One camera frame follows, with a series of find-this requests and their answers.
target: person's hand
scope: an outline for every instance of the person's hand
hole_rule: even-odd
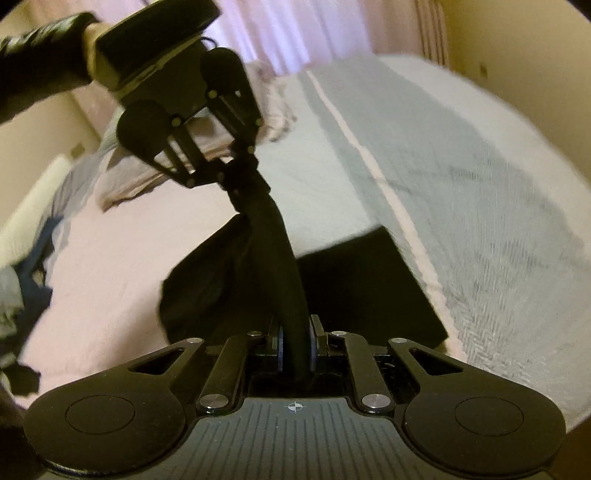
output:
[[[111,25],[104,22],[90,24],[86,27],[86,30],[84,30],[82,38],[88,74],[93,80],[98,80],[99,82],[100,78],[98,78],[98,69],[96,65],[96,39],[110,28]]]

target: metal screw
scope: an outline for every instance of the metal screw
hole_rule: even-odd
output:
[[[225,395],[219,393],[211,393],[204,395],[199,399],[199,403],[208,410],[216,410],[224,408],[230,401]]]
[[[361,403],[368,408],[385,408],[390,405],[391,400],[381,393],[370,393],[361,399]]]

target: gray ribbed plate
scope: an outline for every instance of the gray ribbed plate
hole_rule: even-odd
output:
[[[457,479],[416,456],[389,420],[359,415],[344,398],[248,398],[235,413],[199,421],[174,454],[126,478]]]

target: white stripe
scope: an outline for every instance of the white stripe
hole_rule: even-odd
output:
[[[388,184],[388,181],[384,176],[384,172],[382,172],[382,169],[379,167],[379,164],[374,156],[366,147],[359,143],[359,140],[357,140],[343,116],[324,93],[324,90],[320,86],[320,83],[314,74],[311,72],[306,73],[312,81],[312,84],[314,84],[314,88],[316,89],[318,96],[323,101],[327,110],[334,117],[338,126],[345,135],[345,138],[361,155],[363,162],[378,184],[378,187],[384,194],[386,201],[394,212],[396,219],[400,223],[404,238],[410,246],[411,253],[413,254],[418,270],[425,283],[427,297],[429,298],[431,305],[433,305],[435,312],[437,313],[443,326],[447,330],[447,334],[449,335],[448,340],[446,340],[447,352],[452,357],[465,362],[467,360],[467,356],[464,352],[462,341],[459,339],[459,333],[453,323],[452,313],[447,308],[446,298],[443,294],[443,288],[439,283],[437,272],[435,271],[435,268],[433,267],[433,264],[427,255],[427,250],[425,249],[425,246],[418,235],[411,216],[408,214],[408,211],[404,207],[402,201],[400,201],[398,195],[396,195],[394,189]]]

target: pillow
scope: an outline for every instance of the pillow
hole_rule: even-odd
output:
[[[72,161],[58,155],[4,224],[0,231],[0,267],[17,263],[33,248],[40,220],[71,169]]]

